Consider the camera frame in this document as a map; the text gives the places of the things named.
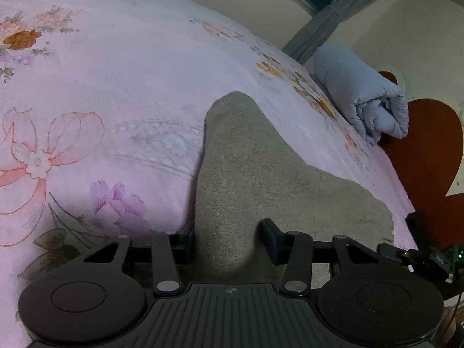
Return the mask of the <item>pink floral bed sheet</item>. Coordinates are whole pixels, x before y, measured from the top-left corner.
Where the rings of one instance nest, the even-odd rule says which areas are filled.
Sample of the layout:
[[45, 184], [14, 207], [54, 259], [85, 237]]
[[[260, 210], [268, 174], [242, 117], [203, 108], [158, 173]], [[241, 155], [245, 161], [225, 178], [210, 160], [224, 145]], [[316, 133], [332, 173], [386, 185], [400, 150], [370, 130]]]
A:
[[250, 96], [300, 157], [356, 182], [415, 243], [413, 207], [292, 58], [190, 0], [1, 0], [1, 345], [25, 347], [29, 280], [120, 233], [181, 227], [222, 96]]

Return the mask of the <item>grey knit pants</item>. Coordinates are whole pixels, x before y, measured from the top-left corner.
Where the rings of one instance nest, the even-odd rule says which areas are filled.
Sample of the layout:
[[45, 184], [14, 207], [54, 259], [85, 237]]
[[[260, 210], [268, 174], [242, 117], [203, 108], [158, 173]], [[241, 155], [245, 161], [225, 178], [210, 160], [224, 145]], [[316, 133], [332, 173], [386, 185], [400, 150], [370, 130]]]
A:
[[284, 273], [255, 235], [269, 218], [283, 231], [329, 241], [346, 235], [370, 249], [393, 240], [392, 214], [355, 182], [309, 166], [248, 95], [229, 93], [205, 118], [197, 177], [197, 278], [272, 283]]

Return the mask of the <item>red wooden headboard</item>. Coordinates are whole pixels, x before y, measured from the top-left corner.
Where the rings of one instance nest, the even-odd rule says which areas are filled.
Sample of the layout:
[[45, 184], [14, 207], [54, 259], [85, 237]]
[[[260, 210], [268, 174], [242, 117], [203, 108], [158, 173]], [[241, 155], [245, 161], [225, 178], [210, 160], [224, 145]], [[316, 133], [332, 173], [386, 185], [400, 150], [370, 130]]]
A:
[[390, 159], [422, 230], [441, 250], [463, 243], [463, 193], [448, 195], [463, 159], [463, 129], [452, 107], [435, 99], [408, 103], [409, 131], [403, 139], [383, 135]]

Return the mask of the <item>right grey curtain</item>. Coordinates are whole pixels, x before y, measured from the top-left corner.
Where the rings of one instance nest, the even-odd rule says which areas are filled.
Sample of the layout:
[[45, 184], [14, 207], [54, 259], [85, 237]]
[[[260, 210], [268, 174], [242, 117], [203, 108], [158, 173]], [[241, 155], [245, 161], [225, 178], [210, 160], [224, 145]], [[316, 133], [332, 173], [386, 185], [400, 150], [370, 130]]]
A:
[[282, 48], [283, 53], [305, 64], [335, 32], [337, 26], [377, 0], [331, 0], [299, 29]]

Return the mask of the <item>light blue rolled quilt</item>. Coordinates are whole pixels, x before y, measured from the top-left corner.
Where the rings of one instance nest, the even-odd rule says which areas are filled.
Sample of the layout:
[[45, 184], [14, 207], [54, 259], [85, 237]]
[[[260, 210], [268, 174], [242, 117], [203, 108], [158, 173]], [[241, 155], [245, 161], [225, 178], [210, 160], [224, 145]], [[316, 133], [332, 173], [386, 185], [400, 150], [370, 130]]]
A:
[[408, 104], [401, 87], [342, 46], [320, 46], [313, 61], [318, 82], [363, 139], [377, 145], [382, 134], [407, 136]]

